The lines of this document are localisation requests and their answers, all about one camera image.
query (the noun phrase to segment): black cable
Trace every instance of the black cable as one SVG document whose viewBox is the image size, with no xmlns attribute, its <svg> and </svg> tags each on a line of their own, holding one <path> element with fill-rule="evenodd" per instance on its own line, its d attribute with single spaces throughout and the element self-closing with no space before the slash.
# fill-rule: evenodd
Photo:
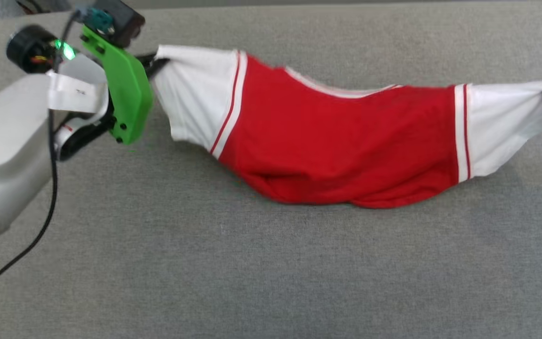
<svg viewBox="0 0 542 339">
<path fill-rule="evenodd" d="M 24 9 L 24 13 L 29 14 L 29 15 L 35 14 L 35 12 L 32 11 L 32 9 L 28 8 L 25 4 L 19 1 L 17 1 L 16 3 L 18 4 L 18 6 L 22 7 L 22 9 Z"/>
<path fill-rule="evenodd" d="M 35 0 L 25 0 L 26 2 L 29 2 L 30 4 L 32 4 L 32 6 L 35 8 L 35 10 L 37 11 L 37 13 L 41 14 L 41 13 L 45 13 L 45 11 L 43 10 L 43 7 L 41 7 L 39 4 L 37 4 L 37 2 Z"/>
<path fill-rule="evenodd" d="M 62 38 L 60 41 L 62 42 L 62 45 L 58 50 L 56 50 L 56 59 L 54 60 L 54 72 L 58 73 L 58 69 L 60 67 L 60 62 L 62 60 L 62 48 L 63 43 L 68 39 L 68 34 L 71 30 L 72 23 L 77 19 L 79 15 L 79 12 L 75 11 L 71 14 L 71 17 L 69 21 L 66 23 L 66 26 L 64 28 L 64 33 L 62 34 Z M 56 210 L 56 200 L 58 198 L 58 166 L 56 164 L 56 147 L 54 146 L 54 111 L 49 110 L 48 113 L 48 146 L 49 146 L 49 159 L 51 161 L 51 177 L 52 177 L 52 193 L 51 193 L 51 203 L 49 204 L 49 212 L 47 214 L 47 218 L 45 219 L 45 222 L 43 223 L 43 227 L 41 228 L 41 231 L 39 231 L 39 234 L 37 234 L 37 237 L 31 242 L 24 251 L 22 251 L 19 255 L 17 255 L 14 259 L 12 259 L 10 262 L 8 262 L 5 266 L 3 266 L 2 269 L 0 269 L 0 275 L 2 275 L 4 272 L 6 272 L 9 268 L 11 268 L 15 263 L 17 263 L 20 259 L 22 259 L 25 255 L 27 255 L 32 249 L 39 243 L 39 240 L 43 237 L 45 234 L 45 231 L 47 231 L 47 228 L 49 227 L 49 223 L 51 223 L 51 219 L 54 216 L 54 211 Z"/>
</svg>

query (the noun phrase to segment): gray fabric surface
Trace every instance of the gray fabric surface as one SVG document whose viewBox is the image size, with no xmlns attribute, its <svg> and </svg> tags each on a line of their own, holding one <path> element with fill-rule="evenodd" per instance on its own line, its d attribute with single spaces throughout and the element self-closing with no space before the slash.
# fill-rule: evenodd
<svg viewBox="0 0 542 339">
<path fill-rule="evenodd" d="M 239 47 L 334 86 L 542 79 L 540 3 L 143 13 L 133 52 Z M 4 54 L 20 22 L 0 22 L 0 89 L 21 76 Z M 542 339 L 542 135 L 495 175 L 399 210 L 270 202 L 173 143 L 159 106 L 137 144 L 102 137 L 60 176 L 43 243 L 0 278 L 0 339 Z M 0 237 L 0 267 L 49 192 Z"/>
<path fill-rule="evenodd" d="M 300 4 L 370 4 L 374 2 L 415 2 L 423 0 L 123 0 L 133 8 L 181 8 L 181 7 L 229 7 L 260 5 Z M 73 6 L 86 3 L 84 0 L 69 0 Z"/>
</svg>

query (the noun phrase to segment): red stripe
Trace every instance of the red stripe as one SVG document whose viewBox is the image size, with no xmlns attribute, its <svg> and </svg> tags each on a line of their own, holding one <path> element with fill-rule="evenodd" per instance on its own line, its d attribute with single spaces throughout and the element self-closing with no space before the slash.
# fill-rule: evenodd
<svg viewBox="0 0 542 339">
<path fill-rule="evenodd" d="M 235 101 L 235 88 L 237 87 L 237 75 L 239 73 L 239 54 L 240 52 L 237 53 L 237 67 L 235 67 L 235 78 L 234 78 L 233 91 L 231 93 L 230 112 L 227 114 L 227 118 L 225 118 L 225 121 L 223 122 L 223 125 L 221 126 L 221 130 L 219 131 L 219 135 L 217 135 L 217 140 L 215 140 L 215 143 L 213 144 L 213 148 L 210 149 L 210 154 L 213 154 L 213 152 L 215 151 L 215 148 L 217 147 L 217 144 L 219 143 L 219 139 L 221 139 L 221 134 L 223 134 L 223 130 L 225 129 L 227 122 L 230 120 L 231 113 L 233 112 L 233 106 L 234 106 L 234 101 Z"/>
<path fill-rule="evenodd" d="M 470 149 L 467 142 L 467 84 L 463 86 L 463 129 L 465 138 L 465 158 L 467 159 L 467 180 L 471 178 Z"/>
</svg>

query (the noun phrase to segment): t-shirt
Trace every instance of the t-shirt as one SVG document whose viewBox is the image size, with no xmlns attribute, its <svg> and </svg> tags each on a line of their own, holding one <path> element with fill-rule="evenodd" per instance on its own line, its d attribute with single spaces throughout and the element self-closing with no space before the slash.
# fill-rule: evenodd
<svg viewBox="0 0 542 339">
<path fill-rule="evenodd" d="M 495 172 L 542 130 L 542 81 L 325 86 L 243 51 L 161 46 L 174 140 L 278 202 L 394 208 Z"/>
</svg>

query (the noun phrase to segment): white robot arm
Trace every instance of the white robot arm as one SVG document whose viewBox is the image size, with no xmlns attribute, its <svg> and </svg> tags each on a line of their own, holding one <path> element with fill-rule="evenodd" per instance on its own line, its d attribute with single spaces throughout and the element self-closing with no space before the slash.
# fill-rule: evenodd
<svg viewBox="0 0 542 339">
<path fill-rule="evenodd" d="M 0 234 L 51 178 L 50 108 L 64 121 L 55 137 L 59 151 L 75 131 L 105 114 L 104 70 L 80 54 L 62 64 L 60 74 L 29 74 L 0 92 Z M 82 117 L 66 120 L 69 111 Z"/>
</svg>

